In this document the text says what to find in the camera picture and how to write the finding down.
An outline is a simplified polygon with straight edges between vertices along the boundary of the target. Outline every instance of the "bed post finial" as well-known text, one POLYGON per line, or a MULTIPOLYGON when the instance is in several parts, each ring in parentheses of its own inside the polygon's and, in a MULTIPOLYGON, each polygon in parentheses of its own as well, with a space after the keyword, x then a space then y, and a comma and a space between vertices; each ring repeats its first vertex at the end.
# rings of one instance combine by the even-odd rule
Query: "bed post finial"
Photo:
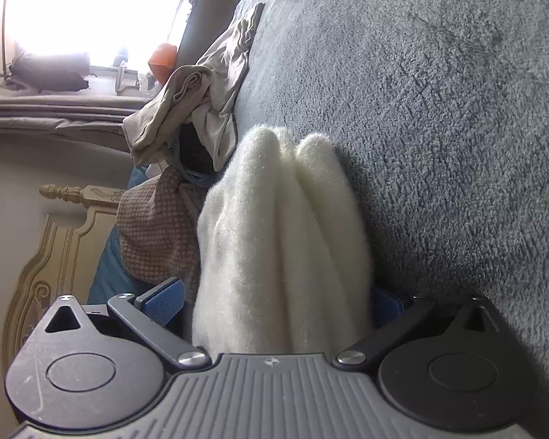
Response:
POLYGON ((75 204, 81 203, 83 201, 83 190, 79 187, 59 187, 53 184, 41 185, 38 189, 38 192, 48 199, 60 198, 63 201, 69 201, 75 204))

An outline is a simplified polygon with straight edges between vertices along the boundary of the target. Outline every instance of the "metal screw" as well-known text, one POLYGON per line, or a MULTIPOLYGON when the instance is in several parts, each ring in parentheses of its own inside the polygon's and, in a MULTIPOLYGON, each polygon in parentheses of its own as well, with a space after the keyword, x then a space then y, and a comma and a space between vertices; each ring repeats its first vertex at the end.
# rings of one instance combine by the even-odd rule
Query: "metal screw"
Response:
POLYGON ((356 350, 344 350, 337 358, 342 365, 361 365, 366 361, 366 355, 356 350))
POLYGON ((202 352, 185 352, 181 353, 177 358, 177 362, 188 368, 201 366, 207 361, 207 356, 202 352))

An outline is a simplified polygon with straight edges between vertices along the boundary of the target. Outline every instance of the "white fabric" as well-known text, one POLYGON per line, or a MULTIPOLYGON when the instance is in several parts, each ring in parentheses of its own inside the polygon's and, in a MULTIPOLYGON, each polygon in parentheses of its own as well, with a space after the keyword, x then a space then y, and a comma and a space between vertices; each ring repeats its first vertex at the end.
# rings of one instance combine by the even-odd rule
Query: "white fabric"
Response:
POLYGON ((220 352, 334 355, 372 330, 372 261, 331 142, 295 149, 257 127, 208 193, 198 221, 193 342, 220 352))
POLYGON ((196 65, 177 69, 163 90, 122 124, 137 166, 163 158, 180 124, 192 122, 220 171, 236 147, 234 101, 248 70, 248 55, 264 3, 228 28, 196 65))

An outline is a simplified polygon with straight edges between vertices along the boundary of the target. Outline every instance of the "window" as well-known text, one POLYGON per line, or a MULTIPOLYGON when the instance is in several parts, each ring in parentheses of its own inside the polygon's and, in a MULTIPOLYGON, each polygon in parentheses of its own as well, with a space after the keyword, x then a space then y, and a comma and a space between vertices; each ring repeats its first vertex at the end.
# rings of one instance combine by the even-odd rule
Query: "window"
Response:
POLYGON ((146 67, 161 42, 181 42, 194 0, 15 0, 18 45, 35 54, 88 52, 92 65, 146 67))

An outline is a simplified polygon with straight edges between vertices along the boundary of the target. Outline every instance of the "ribbed gray plate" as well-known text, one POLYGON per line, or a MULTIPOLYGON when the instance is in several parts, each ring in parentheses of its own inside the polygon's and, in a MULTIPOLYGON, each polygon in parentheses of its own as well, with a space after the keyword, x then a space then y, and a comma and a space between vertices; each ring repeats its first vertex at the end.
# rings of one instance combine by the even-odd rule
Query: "ribbed gray plate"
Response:
MULTIPOLYGON (((16 439, 54 439, 25 426, 16 439)), ((214 368, 177 377, 160 403, 99 439, 529 439, 518 425, 451 434, 387 405, 369 377, 338 371, 321 354, 225 354, 214 368)))

